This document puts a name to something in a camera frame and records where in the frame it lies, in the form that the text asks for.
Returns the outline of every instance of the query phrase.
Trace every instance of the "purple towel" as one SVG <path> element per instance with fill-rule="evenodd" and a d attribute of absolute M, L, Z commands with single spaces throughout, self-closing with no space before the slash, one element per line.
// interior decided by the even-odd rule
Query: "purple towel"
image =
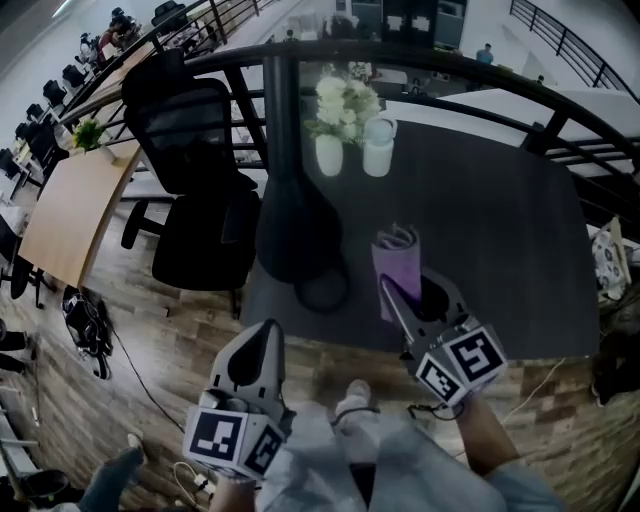
<path fill-rule="evenodd" d="M 380 231 L 377 240 L 371 245 L 371 253 L 379 293 L 381 293 L 380 276 L 384 274 L 410 297 L 417 301 L 422 299 L 420 237 L 413 227 L 405 229 L 394 224 L 389 232 Z M 392 321 L 382 296 L 380 296 L 380 313 L 383 320 Z"/>

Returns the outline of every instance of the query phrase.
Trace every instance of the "dark tabletop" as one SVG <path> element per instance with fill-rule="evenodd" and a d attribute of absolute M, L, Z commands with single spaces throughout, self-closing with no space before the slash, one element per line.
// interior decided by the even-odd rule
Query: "dark tabletop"
<path fill-rule="evenodd" d="M 337 312 L 316 314 L 256 261 L 243 323 L 272 317 L 288 335 L 397 351 L 398 330 L 380 319 L 371 259 L 377 232 L 396 222 L 418 230 L 423 264 L 456 283 L 509 359 L 595 353 L 593 263 L 569 171 L 512 146 L 417 123 L 400 122 L 395 140 L 387 176 L 368 176 L 361 150 L 345 146 L 342 172 L 327 178 L 303 134 L 305 171 L 342 219 L 351 292 Z"/>

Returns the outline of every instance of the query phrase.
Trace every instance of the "black bag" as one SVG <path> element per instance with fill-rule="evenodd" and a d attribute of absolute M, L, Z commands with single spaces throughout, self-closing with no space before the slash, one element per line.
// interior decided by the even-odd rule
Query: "black bag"
<path fill-rule="evenodd" d="M 113 351 L 109 340 L 107 311 L 100 301 L 94 306 L 77 288 L 67 286 L 62 298 L 62 315 L 80 357 L 92 358 L 93 373 L 100 379 L 111 376 L 107 356 Z"/>

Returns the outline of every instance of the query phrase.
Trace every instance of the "white plant pot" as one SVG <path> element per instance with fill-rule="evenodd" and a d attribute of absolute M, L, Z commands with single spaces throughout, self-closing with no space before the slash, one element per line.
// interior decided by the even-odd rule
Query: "white plant pot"
<path fill-rule="evenodd" d="M 104 157 L 107 163 L 112 164 L 116 161 L 116 155 L 114 155 L 113 151 L 111 151 L 108 147 L 100 146 L 98 148 L 98 152 Z"/>
<path fill-rule="evenodd" d="M 318 167 L 325 176 L 336 176 L 342 169 L 342 141 L 333 135 L 316 137 Z"/>

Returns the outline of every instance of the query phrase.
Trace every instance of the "potted plant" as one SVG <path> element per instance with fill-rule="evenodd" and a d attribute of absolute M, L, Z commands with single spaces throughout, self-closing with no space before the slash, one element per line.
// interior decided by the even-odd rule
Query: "potted plant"
<path fill-rule="evenodd" d="M 100 137 L 106 128 L 95 119 L 82 121 L 73 133 L 73 147 L 84 149 L 85 153 L 100 149 L 110 162 L 115 160 L 115 155 L 109 148 L 100 145 Z"/>
<path fill-rule="evenodd" d="M 364 124 L 380 112 L 378 95 L 359 80 L 325 76 L 316 86 L 318 113 L 305 126 L 315 137 L 318 166 L 326 176 L 342 168 L 342 144 L 359 144 Z"/>

